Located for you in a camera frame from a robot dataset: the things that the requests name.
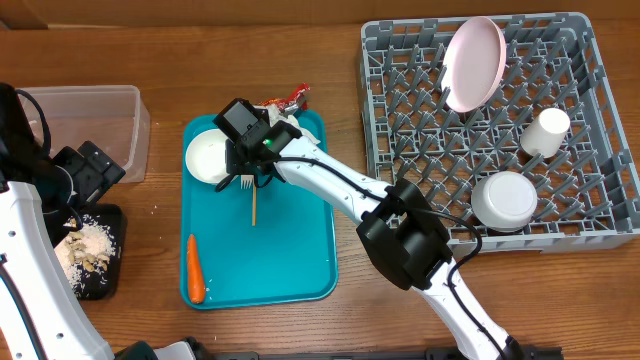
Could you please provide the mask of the white round bowl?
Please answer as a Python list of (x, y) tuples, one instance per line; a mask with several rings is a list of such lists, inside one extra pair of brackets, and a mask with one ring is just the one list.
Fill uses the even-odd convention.
[(206, 130), (188, 145), (185, 155), (189, 173), (198, 181), (218, 184), (228, 176), (226, 167), (227, 136), (219, 129)]

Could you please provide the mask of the grey round bowl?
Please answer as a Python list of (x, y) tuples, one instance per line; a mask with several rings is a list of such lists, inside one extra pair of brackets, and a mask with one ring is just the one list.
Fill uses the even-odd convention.
[(483, 178), (472, 190), (475, 217), (498, 232), (514, 232), (533, 218), (538, 197), (534, 185), (522, 174), (501, 171)]

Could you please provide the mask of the white round plate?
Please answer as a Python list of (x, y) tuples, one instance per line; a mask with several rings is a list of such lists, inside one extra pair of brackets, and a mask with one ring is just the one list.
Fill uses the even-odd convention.
[(450, 90), (446, 105), (459, 113), (484, 105), (502, 79), (506, 50), (503, 32), (490, 18), (476, 16), (462, 24), (443, 60), (441, 85)]

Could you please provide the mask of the white paper cup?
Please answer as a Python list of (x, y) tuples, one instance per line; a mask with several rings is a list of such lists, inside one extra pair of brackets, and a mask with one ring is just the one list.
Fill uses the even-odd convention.
[(551, 158), (560, 149), (569, 128), (570, 118), (565, 111), (545, 109), (523, 131), (520, 146), (530, 156)]

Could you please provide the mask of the white plastic fork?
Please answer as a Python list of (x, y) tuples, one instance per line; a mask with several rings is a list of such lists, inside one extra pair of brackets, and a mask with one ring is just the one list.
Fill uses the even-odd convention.
[(240, 185), (241, 185), (242, 189), (250, 189), (250, 188), (252, 188), (253, 185), (254, 185), (254, 176), (253, 175), (249, 175), (249, 174), (243, 174), (241, 176)]

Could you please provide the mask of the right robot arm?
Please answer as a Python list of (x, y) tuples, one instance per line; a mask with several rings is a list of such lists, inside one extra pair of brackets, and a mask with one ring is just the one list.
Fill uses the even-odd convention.
[(374, 267), (402, 290), (431, 306), (467, 359), (522, 359), (521, 345), (486, 313), (462, 279), (444, 221), (466, 221), (435, 211), (417, 185), (370, 178), (321, 150), (286, 121), (272, 123), (265, 109), (232, 100), (213, 120), (227, 138), (231, 175), (261, 173), (303, 188), (349, 217)]

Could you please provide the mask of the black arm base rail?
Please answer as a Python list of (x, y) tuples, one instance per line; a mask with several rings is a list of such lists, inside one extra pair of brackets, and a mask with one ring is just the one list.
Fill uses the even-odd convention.
[(205, 360), (455, 360), (464, 356), (455, 347), (431, 348), (423, 351), (338, 352), (301, 354), (259, 354), (257, 352), (210, 353), (193, 337), (187, 337), (164, 348), (153, 349), (138, 341), (115, 354), (115, 360), (205, 359)]

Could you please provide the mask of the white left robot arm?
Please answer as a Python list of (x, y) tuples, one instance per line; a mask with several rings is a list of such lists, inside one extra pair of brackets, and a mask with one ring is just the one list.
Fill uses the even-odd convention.
[(90, 141), (52, 156), (50, 131), (36, 140), (21, 104), (30, 97), (1, 86), (1, 330), (15, 359), (111, 359), (54, 248), (125, 172)]

